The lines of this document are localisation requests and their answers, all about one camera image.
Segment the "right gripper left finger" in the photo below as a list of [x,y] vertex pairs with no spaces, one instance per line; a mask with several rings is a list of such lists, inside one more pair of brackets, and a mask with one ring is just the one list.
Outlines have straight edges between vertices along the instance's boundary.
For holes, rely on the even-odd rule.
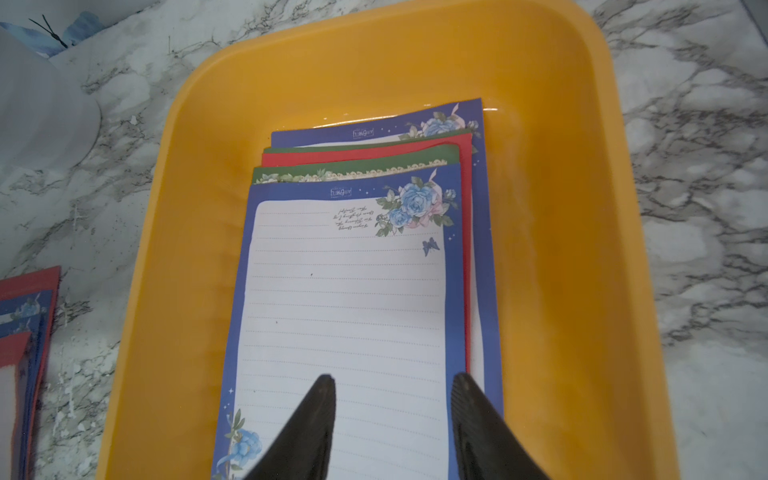
[[247,480],[323,480],[329,472],[336,415],[336,385],[320,375]]

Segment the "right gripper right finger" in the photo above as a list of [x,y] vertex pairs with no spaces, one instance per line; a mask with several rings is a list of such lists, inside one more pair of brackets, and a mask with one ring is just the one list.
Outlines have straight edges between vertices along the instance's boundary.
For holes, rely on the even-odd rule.
[[454,376],[451,418],[461,480],[546,480],[472,376]]

